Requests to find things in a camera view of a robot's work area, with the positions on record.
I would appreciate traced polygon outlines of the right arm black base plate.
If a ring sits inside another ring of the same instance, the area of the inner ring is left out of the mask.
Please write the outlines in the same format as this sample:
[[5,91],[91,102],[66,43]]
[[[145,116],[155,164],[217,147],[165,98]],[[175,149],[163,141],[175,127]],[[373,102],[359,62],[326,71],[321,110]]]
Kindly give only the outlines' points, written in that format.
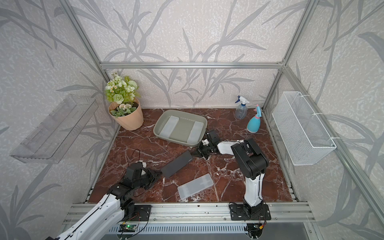
[[236,204],[230,202],[229,209],[232,221],[270,221],[272,219],[269,206],[264,201],[255,207],[251,207],[247,203]]

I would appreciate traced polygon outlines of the translucent pencil case front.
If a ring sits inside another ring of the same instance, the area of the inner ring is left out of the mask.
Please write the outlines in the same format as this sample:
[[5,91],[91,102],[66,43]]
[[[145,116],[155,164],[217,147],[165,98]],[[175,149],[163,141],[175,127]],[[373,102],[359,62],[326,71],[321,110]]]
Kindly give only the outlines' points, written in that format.
[[178,187],[178,192],[182,200],[191,197],[207,188],[214,185],[210,174],[205,174],[197,179],[194,179],[184,185]]

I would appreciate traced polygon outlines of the black pencil case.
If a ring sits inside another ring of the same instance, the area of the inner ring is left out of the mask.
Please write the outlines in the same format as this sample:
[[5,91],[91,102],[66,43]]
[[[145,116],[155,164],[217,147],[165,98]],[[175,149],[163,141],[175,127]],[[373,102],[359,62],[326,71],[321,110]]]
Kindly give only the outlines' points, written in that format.
[[191,155],[190,151],[184,152],[161,169],[163,176],[167,179],[170,178],[192,160],[193,156]]

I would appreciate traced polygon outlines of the grey-green plastic storage box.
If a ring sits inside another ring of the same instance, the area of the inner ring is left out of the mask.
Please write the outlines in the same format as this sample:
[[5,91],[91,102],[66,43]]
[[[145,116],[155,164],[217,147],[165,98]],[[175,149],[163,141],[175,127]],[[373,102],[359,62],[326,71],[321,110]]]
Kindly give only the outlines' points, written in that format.
[[[159,134],[170,116],[179,117],[180,120],[175,130],[171,134],[171,136],[168,139],[162,138],[160,137]],[[195,145],[190,145],[187,143],[187,139],[189,137],[189,134],[192,130],[192,127],[195,121],[204,123],[204,128],[200,135],[200,141]],[[156,122],[153,132],[155,136],[160,139],[163,139],[172,143],[180,144],[183,146],[187,146],[187,147],[196,147],[202,141],[207,125],[208,125],[208,121],[203,116],[182,112],[182,111],[177,111],[177,110],[167,110],[160,116],[160,118]]]

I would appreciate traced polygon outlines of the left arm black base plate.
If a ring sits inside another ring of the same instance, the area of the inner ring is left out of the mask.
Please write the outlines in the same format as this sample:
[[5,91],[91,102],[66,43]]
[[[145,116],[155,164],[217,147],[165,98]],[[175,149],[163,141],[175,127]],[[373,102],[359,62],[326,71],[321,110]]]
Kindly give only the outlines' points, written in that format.
[[125,209],[122,222],[127,221],[147,221],[151,214],[151,205],[131,205]]

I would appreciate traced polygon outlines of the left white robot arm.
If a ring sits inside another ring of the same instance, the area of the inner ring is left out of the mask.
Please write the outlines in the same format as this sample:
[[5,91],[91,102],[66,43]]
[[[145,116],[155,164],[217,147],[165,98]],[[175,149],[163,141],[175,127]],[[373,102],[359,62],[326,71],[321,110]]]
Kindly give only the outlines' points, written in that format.
[[100,240],[108,230],[122,220],[139,216],[133,196],[136,190],[149,190],[162,172],[136,162],[127,167],[122,179],[110,187],[102,199],[79,221],[57,237],[48,240]]

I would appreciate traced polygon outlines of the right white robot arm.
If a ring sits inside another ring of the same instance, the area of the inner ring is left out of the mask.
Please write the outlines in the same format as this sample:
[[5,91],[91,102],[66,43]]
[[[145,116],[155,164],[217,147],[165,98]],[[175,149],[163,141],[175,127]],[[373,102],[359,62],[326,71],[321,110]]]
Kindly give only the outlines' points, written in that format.
[[254,139],[222,141],[215,130],[208,131],[191,155],[206,160],[212,155],[234,156],[245,177],[245,205],[254,208],[262,204],[262,183],[269,160]]

